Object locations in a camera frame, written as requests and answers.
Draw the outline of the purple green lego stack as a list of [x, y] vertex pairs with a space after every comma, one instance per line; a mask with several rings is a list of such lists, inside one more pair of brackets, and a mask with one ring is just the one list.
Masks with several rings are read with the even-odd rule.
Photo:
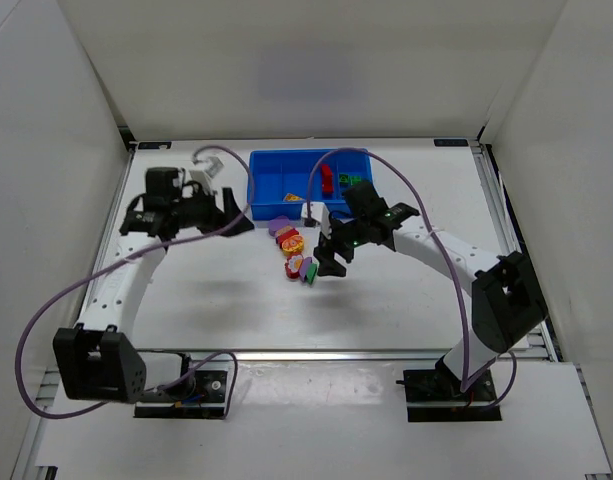
[[317, 276], [318, 264], [312, 257], [308, 256], [302, 260], [299, 267], [298, 274], [299, 279], [306, 284], [312, 285], [315, 277]]

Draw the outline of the aluminium frame rail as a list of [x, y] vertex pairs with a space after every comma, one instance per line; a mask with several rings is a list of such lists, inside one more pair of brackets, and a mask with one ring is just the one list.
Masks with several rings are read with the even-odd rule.
[[[152, 353], [187, 353], [199, 358], [200, 354], [210, 353], [208, 350], [175, 351], [152, 350]], [[335, 351], [335, 350], [267, 350], [234, 352], [241, 361], [248, 362], [291, 362], [291, 361], [431, 361], [443, 356], [439, 350], [373, 350], [373, 351]], [[555, 361], [549, 356], [545, 347], [537, 346], [528, 349], [515, 350], [518, 360]]]

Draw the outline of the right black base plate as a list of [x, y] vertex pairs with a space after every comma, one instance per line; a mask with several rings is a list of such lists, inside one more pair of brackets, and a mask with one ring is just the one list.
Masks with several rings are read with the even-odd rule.
[[402, 387], [409, 423], [499, 422], [498, 396], [487, 370], [466, 393], [446, 383], [434, 370], [404, 370], [395, 384]]

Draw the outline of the yellow orange butterfly lego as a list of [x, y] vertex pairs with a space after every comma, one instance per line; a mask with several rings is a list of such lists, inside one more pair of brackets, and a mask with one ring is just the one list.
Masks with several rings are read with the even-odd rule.
[[303, 249], [304, 238], [301, 235], [293, 235], [285, 239], [280, 245], [280, 250], [287, 258], [301, 254]]

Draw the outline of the red 2x4 lego brick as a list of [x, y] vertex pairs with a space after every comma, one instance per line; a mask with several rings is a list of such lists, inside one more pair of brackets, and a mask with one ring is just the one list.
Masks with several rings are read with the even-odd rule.
[[330, 183], [322, 184], [322, 196], [324, 198], [332, 198], [334, 195], [334, 186]]

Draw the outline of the red half-round lego brick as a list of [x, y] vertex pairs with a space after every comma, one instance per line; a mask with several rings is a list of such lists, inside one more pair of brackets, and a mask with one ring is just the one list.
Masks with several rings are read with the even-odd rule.
[[286, 232], [278, 235], [276, 238], [276, 243], [278, 246], [281, 246], [284, 241], [288, 240], [291, 237], [298, 236], [299, 232], [296, 229], [287, 230]]

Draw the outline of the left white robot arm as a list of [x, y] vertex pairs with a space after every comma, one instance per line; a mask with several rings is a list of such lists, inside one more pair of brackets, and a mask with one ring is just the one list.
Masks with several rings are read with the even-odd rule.
[[142, 299], [171, 241], [185, 229], [232, 237], [253, 229], [231, 188], [216, 191], [217, 158], [189, 171], [155, 167], [145, 191], [128, 205], [115, 256], [122, 265], [101, 278], [76, 325], [53, 338], [64, 390], [72, 400], [135, 404], [193, 396], [195, 375], [186, 354], [139, 353], [131, 337]]

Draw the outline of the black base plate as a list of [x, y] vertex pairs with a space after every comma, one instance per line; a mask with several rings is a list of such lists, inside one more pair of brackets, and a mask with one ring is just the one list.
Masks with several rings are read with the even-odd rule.
[[499, 422], [498, 396], [487, 370], [466, 393], [446, 383], [434, 370], [404, 370], [395, 384], [402, 387], [409, 423]]
[[157, 420], [224, 420], [239, 373], [237, 357], [220, 351], [203, 359], [188, 352], [146, 352], [146, 387], [133, 416]]

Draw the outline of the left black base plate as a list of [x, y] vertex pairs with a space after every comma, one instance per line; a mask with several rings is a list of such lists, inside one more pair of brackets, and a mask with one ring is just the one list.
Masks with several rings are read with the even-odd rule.
[[157, 420], [224, 420], [239, 373], [237, 357], [220, 351], [203, 359], [188, 352], [146, 352], [146, 387], [133, 416]]

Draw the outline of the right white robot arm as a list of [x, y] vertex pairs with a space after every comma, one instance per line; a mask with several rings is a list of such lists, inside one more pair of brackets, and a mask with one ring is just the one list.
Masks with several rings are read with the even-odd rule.
[[346, 220], [325, 204], [302, 208], [320, 227], [314, 256], [320, 276], [343, 277], [357, 248], [374, 244], [415, 259], [452, 281], [462, 338], [436, 364], [443, 387], [466, 392], [547, 315], [533, 264], [525, 254], [482, 250], [434, 228], [423, 206], [388, 205], [362, 181], [345, 191]]

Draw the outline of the purple butterfly lego brick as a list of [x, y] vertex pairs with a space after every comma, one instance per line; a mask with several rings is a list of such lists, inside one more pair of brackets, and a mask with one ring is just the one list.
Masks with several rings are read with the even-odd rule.
[[282, 236], [286, 234], [294, 235], [296, 229], [291, 225], [286, 225], [275, 232], [275, 239], [279, 240]]

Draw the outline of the purple rounded lego brick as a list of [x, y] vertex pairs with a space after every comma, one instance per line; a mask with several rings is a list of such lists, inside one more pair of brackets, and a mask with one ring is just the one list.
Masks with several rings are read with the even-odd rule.
[[281, 215], [268, 222], [267, 228], [270, 236], [275, 237], [277, 233], [285, 227], [291, 227], [291, 221], [288, 217]]

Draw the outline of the blue divided plastic bin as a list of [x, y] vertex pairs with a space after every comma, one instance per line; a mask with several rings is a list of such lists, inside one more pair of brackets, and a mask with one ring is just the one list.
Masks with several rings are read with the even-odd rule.
[[[269, 221], [284, 215], [291, 220], [301, 217], [302, 205], [307, 198], [311, 202], [323, 202], [338, 213], [350, 212], [342, 194], [351, 187], [342, 188], [338, 183], [340, 173], [372, 180], [370, 157], [358, 152], [340, 152], [326, 157], [333, 173], [334, 195], [322, 196], [320, 165], [317, 162], [327, 156], [326, 149], [256, 150], [250, 154], [249, 169], [253, 181], [248, 184], [248, 200], [255, 221]], [[299, 195], [303, 201], [285, 202], [287, 193]]]

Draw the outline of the red flower lego brick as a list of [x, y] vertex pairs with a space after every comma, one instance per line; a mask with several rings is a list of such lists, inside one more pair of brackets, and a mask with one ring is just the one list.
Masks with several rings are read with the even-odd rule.
[[301, 279], [300, 269], [304, 261], [304, 256], [301, 253], [291, 255], [287, 258], [284, 269], [286, 276], [290, 280]]

